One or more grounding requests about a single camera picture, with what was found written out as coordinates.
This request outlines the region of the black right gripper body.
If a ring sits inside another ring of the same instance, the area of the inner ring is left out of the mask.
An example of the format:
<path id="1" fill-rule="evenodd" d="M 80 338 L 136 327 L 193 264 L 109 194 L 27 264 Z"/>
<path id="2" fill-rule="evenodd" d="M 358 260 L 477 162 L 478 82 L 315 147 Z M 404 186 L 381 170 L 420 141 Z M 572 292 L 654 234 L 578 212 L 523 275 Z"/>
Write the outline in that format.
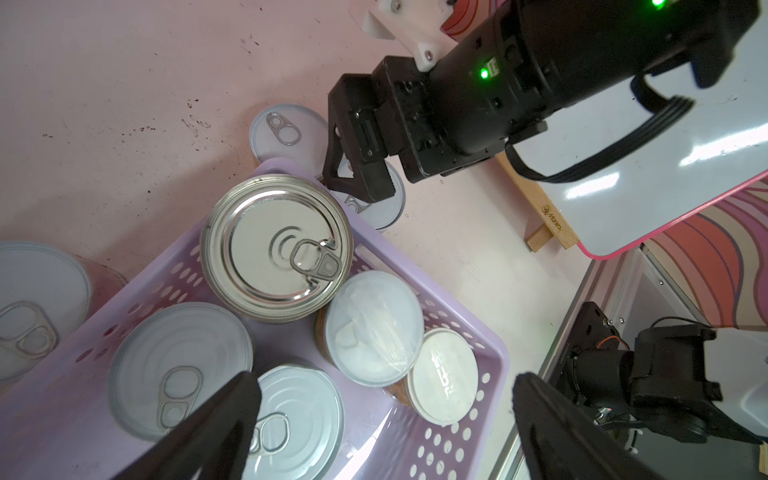
<path id="1" fill-rule="evenodd" d="M 416 183 L 545 131 L 547 117 L 630 76 L 627 1 L 510 1 L 428 72 L 388 56 L 372 74 L 378 126 Z"/>

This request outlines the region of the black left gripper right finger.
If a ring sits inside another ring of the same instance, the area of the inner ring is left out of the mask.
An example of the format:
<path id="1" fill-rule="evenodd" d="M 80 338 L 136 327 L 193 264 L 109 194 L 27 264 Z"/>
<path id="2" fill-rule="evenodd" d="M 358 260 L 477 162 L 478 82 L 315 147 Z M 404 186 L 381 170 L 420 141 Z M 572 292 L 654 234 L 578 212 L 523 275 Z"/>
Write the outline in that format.
<path id="1" fill-rule="evenodd" d="M 513 412 L 532 479 L 660 477 L 534 373 L 516 377 Z"/>

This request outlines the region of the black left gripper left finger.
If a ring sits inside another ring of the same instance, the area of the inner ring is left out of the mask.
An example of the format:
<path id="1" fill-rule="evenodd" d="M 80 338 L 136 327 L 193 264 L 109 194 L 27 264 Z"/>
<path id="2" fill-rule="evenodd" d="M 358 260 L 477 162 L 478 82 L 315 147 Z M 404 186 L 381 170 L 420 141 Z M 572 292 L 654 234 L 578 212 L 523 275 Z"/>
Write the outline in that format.
<path id="1" fill-rule="evenodd" d="M 240 372 L 117 479 L 239 479 L 261 403 L 257 375 Z"/>

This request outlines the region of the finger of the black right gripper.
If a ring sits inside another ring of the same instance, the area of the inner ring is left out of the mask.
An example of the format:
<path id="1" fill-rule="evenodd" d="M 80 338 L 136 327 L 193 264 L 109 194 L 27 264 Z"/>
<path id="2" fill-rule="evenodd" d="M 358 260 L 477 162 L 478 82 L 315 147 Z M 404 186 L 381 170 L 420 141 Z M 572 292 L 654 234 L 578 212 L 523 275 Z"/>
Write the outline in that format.
<path id="1" fill-rule="evenodd" d="M 367 203 L 395 195 L 388 152 L 376 119 L 380 106 L 372 76 L 344 74 L 328 94 L 326 186 Z"/>

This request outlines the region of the orange can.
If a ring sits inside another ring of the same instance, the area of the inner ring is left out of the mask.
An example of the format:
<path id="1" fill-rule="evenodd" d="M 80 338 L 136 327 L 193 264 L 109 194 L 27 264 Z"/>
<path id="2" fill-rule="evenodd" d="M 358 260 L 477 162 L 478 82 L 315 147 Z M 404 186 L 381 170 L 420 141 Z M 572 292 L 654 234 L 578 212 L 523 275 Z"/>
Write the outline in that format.
<path id="1" fill-rule="evenodd" d="M 426 421 L 448 426 L 471 410 L 479 384 L 473 349 L 448 328 L 427 331 L 415 364 L 386 391 Z"/>
<path id="2" fill-rule="evenodd" d="M 314 324 L 322 356 L 351 381 L 373 388 L 408 374 L 424 334 L 417 295 L 399 277 L 379 270 L 350 277 Z"/>

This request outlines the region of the blue labelled tin can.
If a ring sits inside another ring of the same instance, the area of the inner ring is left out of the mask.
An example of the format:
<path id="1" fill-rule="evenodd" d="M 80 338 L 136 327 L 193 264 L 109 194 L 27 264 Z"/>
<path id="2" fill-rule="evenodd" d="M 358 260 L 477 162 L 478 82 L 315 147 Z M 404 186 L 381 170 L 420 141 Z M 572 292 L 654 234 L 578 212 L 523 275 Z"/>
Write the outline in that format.
<path id="1" fill-rule="evenodd" d="M 326 306 L 349 276 L 354 236 L 323 188 L 267 174 L 230 189 L 200 234 L 204 277 L 236 313 L 270 324 Z"/>

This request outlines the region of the lilac plastic basket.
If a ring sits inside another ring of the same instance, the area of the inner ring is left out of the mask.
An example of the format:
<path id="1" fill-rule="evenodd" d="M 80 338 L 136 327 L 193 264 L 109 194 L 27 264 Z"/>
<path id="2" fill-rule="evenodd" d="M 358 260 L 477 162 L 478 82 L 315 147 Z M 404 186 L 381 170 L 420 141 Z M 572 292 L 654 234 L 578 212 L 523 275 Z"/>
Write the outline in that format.
<path id="1" fill-rule="evenodd" d="M 12 386 L 1 400 L 1 475 L 5 479 L 112 479 L 157 442 L 127 433 L 112 417 L 107 375 L 124 340 L 152 314 L 204 302 L 217 305 L 198 259 L 200 232 L 225 186 L 187 188 L 181 226 L 161 253 Z M 359 252 L 353 271 L 383 265 L 421 297 L 429 325 L 447 326 L 476 352 L 480 391 L 473 418 L 439 427 L 381 388 L 346 378 L 320 354 L 314 324 L 251 323 L 256 375 L 286 362 L 325 370 L 339 388 L 345 431 L 333 479 L 470 479 L 476 474 L 504 391 L 509 359 L 502 340 L 453 298 L 440 280 L 364 221 L 352 218 Z"/>

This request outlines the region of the pink can white lid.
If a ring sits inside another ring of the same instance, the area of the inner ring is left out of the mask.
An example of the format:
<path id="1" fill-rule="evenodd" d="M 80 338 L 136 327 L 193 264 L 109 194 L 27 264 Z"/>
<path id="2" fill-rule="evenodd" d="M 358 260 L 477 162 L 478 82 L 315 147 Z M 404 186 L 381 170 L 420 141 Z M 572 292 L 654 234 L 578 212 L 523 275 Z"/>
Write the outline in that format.
<path id="1" fill-rule="evenodd" d="M 393 197 L 376 203 L 367 203 L 347 193 L 331 191 L 337 201 L 350 207 L 376 230 L 385 230 L 392 226 L 402 215 L 406 203 L 406 192 L 402 178 L 389 162 L 385 162 L 385 164 L 395 187 Z"/>

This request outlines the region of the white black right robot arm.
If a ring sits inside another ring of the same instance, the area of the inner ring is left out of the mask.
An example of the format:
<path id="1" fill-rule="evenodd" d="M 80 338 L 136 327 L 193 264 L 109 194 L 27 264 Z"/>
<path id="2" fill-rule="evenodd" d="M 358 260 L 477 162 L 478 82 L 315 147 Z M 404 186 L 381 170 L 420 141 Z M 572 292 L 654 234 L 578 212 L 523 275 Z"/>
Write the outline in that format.
<path id="1" fill-rule="evenodd" d="M 391 198 L 390 156 L 411 182 L 447 176 L 504 153 L 526 179 L 585 179 L 683 118 L 691 98 L 646 82 L 689 65 L 715 85 L 760 14 L 756 1 L 511 1 L 431 67 L 388 56 L 370 74 L 346 74 L 328 96 L 327 186 L 368 203 Z M 550 175 L 516 145 L 555 112 L 628 81 L 649 118 L 598 153 Z"/>

